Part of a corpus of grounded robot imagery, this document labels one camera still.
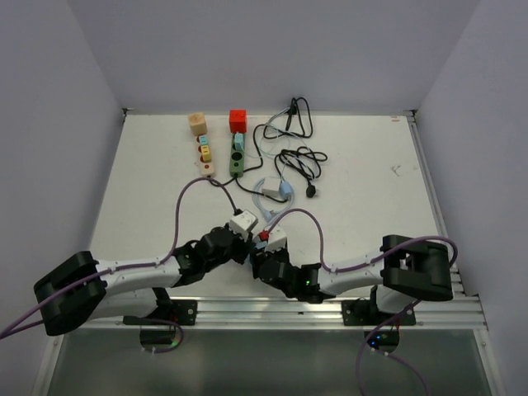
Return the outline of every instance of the red cube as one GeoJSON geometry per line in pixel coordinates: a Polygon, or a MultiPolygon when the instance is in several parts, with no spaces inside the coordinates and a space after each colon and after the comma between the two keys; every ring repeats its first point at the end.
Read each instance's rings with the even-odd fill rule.
{"type": "Polygon", "coordinates": [[[229,112],[229,128],[232,134],[237,132],[245,134],[248,131],[248,117],[245,110],[231,110],[229,112]]]}

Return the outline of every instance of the gray wall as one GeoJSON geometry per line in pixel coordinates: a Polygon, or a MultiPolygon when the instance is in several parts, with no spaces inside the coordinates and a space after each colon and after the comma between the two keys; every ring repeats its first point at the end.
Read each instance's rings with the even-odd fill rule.
{"type": "Polygon", "coordinates": [[[416,109],[478,0],[69,0],[124,106],[416,109]]]}
{"type": "MultiPolygon", "coordinates": [[[[120,108],[66,2],[2,2],[0,54],[3,328],[35,305],[41,276],[88,247],[120,108]]],[[[39,328],[0,342],[0,394],[31,391],[46,341],[39,328]]]]}
{"type": "Polygon", "coordinates": [[[508,394],[528,394],[528,2],[482,0],[418,113],[464,283],[508,394]]]}

